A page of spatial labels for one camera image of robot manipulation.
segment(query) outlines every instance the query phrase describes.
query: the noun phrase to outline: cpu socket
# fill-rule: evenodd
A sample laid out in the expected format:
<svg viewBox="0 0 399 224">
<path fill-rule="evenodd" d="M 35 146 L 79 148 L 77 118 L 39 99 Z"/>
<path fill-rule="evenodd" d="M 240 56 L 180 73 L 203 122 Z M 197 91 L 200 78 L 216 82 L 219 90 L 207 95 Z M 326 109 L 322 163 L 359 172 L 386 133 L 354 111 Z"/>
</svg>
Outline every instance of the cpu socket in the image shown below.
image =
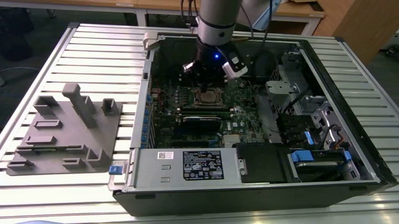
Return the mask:
<svg viewBox="0 0 399 224">
<path fill-rule="evenodd" d="M 196 88 L 193 93 L 193 104 L 196 107 L 224 107 L 221 100 L 221 89 L 208 88 L 205 92 L 200 92 L 200 89 Z"/>
</svg>

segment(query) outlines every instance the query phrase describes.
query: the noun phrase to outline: blue latch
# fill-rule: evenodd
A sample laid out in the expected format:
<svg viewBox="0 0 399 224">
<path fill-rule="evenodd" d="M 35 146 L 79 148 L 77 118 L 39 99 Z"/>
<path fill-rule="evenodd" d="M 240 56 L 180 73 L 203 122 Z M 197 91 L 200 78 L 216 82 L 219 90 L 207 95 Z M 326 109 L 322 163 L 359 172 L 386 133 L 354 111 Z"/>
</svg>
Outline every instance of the blue latch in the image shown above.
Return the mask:
<svg viewBox="0 0 399 224">
<path fill-rule="evenodd" d="M 111 166 L 108 170 L 109 175 L 121 175 L 124 172 L 124 167 L 123 166 Z"/>
<path fill-rule="evenodd" d="M 304 132 L 304 135 L 307 137 L 307 142 L 310 143 L 310 145 L 314 145 L 314 140 L 312 140 L 312 136 L 310 132 Z"/>
<path fill-rule="evenodd" d="M 314 156 L 310 150 L 296 150 L 291 153 L 293 162 L 314 161 Z"/>
<path fill-rule="evenodd" d="M 351 160 L 351 153 L 350 153 L 350 151 L 344 151 L 343 152 L 343 156 L 344 156 L 346 161 Z"/>
</svg>

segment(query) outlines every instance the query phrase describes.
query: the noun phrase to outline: power supply label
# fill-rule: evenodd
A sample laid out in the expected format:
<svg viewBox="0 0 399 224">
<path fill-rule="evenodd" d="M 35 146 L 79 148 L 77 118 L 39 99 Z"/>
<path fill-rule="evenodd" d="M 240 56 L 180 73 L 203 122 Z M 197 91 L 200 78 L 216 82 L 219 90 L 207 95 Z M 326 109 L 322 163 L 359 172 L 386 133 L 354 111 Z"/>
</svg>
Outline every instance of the power supply label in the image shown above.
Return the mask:
<svg viewBox="0 0 399 224">
<path fill-rule="evenodd" d="M 184 151 L 183 178 L 187 181 L 223 180 L 220 151 Z"/>
</svg>

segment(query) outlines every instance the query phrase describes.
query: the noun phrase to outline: aluminum slotted table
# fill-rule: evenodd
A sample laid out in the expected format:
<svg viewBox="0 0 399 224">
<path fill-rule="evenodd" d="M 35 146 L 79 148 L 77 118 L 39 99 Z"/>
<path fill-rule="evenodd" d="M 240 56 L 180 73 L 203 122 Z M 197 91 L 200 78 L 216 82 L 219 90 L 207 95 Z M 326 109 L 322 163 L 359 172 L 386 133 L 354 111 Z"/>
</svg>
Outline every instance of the aluminum slotted table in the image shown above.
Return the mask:
<svg viewBox="0 0 399 224">
<path fill-rule="evenodd" d="M 185 29 L 75 24 L 49 56 L 40 74 L 0 134 L 0 223 L 47 220 L 61 223 L 395 223 L 399 187 L 359 196 L 322 209 L 275 210 L 199 216 L 132 217 L 112 198 L 108 173 L 8 176 L 37 96 L 61 95 L 64 83 L 79 83 L 92 101 L 123 102 L 113 160 L 127 160 L 143 74 L 143 34 L 148 31 L 188 34 Z M 346 42 L 332 37 L 269 35 L 306 39 L 335 81 L 364 130 L 395 176 L 399 175 L 399 108 L 366 70 Z M 124 176 L 115 176 L 116 184 Z"/>
</svg>

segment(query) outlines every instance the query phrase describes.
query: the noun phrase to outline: floor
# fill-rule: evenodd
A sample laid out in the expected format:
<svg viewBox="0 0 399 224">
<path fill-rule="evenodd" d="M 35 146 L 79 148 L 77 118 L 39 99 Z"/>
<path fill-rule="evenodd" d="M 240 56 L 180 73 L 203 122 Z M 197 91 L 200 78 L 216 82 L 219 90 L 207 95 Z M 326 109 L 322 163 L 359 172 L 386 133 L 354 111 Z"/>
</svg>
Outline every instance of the floor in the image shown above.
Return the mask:
<svg viewBox="0 0 399 224">
<path fill-rule="evenodd" d="M 127 25 L 127 23 L 133 25 L 136 23 L 135 16 L 124 15 L 123 13 L 57 10 L 56 18 L 51 19 L 44 9 L 32 9 L 29 16 L 35 30 L 25 35 L 25 38 L 33 49 L 33 56 L 20 62 L 9 62 L 0 56 L 0 70 L 9 67 L 33 67 L 40 69 L 69 22 L 77 21 L 111 25 Z M 177 16 L 168 16 L 167 18 L 149 16 L 151 26 L 171 27 L 169 24 L 173 27 L 184 27 Z M 248 28 L 243 26 L 237 29 L 248 31 Z M 396 91 L 399 86 L 399 61 L 387 58 L 384 53 L 380 52 L 367 67 L 394 101 L 399 104 L 399 92 Z M 0 130 L 7 124 L 36 74 L 37 72 L 32 70 L 9 70 L 0 73 L 0 77 L 5 80 L 5 85 L 0 87 Z"/>
</svg>

